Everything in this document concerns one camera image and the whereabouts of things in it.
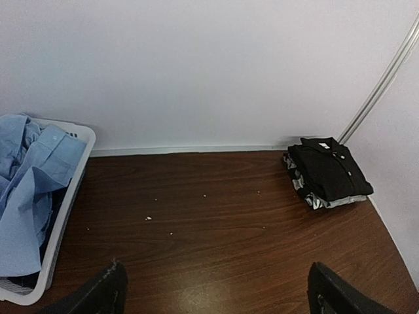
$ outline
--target wood grain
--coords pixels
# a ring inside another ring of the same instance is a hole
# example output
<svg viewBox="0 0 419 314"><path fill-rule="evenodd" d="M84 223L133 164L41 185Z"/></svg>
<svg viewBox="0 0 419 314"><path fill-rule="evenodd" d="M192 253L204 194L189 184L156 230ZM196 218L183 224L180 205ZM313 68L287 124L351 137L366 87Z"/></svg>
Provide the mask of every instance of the wood grain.
<svg viewBox="0 0 419 314"><path fill-rule="evenodd" d="M31 307L2 302L0 313L33 313L114 258L128 272L127 313L308 313L314 261L416 313L418 293L372 205L309 210L281 156L89 160L51 289Z"/></svg>

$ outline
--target laundry basket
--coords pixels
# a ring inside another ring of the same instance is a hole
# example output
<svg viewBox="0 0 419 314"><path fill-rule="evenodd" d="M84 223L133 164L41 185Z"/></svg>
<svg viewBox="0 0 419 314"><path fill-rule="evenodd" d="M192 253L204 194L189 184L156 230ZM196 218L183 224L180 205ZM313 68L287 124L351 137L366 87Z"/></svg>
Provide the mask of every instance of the laundry basket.
<svg viewBox="0 0 419 314"><path fill-rule="evenodd" d="M48 124L54 124L72 137L76 137L86 143L86 148L81 156L80 162L74 172L74 176L67 188L64 199L62 201L60 210L58 211L57 218L52 232L46 246L44 259L42 262L41 271L39 272L37 284L35 288L21 287L9 281L7 278L0 278L0 300L10 301L19 305L31 305L38 301L43 295L45 290L48 290L51 286L52 276L54 275L54 269L58 257L58 251L60 250L61 240L64 234L65 226L70 215L71 207L77 195L82 176L84 174L84 168L87 163L87 159L92 152L96 135L92 129L86 126L78 126L73 123L33 119L34 122L40 126L47 126Z"/></svg>

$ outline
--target white wall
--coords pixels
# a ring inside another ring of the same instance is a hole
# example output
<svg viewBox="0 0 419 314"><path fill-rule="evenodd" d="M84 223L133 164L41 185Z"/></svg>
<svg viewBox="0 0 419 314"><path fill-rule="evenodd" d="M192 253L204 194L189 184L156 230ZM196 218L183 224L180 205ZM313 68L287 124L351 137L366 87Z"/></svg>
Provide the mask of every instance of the white wall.
<svg viewBox="0 0 419 314"><path fill-rule="evenodd" d="M0 113L92 126L96 149L338 137L414 0L5 0Z"/></svg>
<svg viewBox="0 0 419 314"><path fill-rule="evenodd" d="M419 49L348 141L419 289Z"/></svg>

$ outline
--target folded black shirt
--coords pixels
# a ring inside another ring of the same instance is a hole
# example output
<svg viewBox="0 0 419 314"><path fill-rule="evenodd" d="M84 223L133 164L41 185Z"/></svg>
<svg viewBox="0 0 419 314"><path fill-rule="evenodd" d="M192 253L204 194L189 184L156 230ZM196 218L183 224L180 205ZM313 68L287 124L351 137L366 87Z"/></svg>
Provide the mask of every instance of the folded black shirt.
<svg viewBox="0 0 419 314"><path fill-rule="evenodd" d="M301 143L288 147L289 155L307 187L320 198L335 201L374 192L347 147L332 137L301 139Z"/></svg>

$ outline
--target light blue fabric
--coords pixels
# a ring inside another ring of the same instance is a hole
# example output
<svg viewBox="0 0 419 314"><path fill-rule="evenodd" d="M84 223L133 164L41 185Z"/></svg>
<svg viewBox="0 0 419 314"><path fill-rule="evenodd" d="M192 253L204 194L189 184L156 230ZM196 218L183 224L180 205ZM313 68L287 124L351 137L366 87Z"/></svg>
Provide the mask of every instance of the light blue fabric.
<svg viewBox="0 0 419 314"><path fill-rule="evenodd" d="M68 186L85 146L27 116L0 117L0 277L41 270L51 192Z"/></svg>

